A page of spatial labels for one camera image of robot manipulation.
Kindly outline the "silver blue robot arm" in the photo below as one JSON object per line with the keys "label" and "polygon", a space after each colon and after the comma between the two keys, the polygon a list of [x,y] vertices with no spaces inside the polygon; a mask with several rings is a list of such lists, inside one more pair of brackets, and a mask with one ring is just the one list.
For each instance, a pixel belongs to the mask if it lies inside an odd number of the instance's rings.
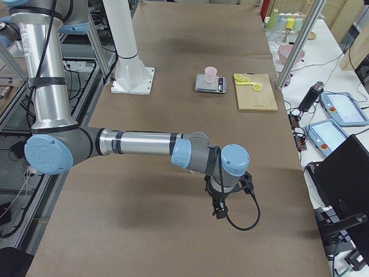
{"label": "silver blue robot arm", "polygon": [[172,164],[205,174],[213,214],[228,216],[231,193],[254,193],[248,152],[240,145],[212,145],[202,133],[112,131],[82,128],[71,116],[59,41],[66,25],[89,29],[87,1],[7,1],[18,26],[36,121],[24,151],[28,163],[48,175],[70,170],[89,158],[115,154],[168,155]]}

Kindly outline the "second robot arm behind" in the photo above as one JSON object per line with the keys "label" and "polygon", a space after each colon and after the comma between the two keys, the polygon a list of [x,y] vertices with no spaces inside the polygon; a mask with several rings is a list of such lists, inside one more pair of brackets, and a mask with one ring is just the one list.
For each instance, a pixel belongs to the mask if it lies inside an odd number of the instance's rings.
{"label": "second robot arm behind", "polygon": [[10,47],[14,42],[21,41],[20,29],[10,16],[1,17],[1,43]]}

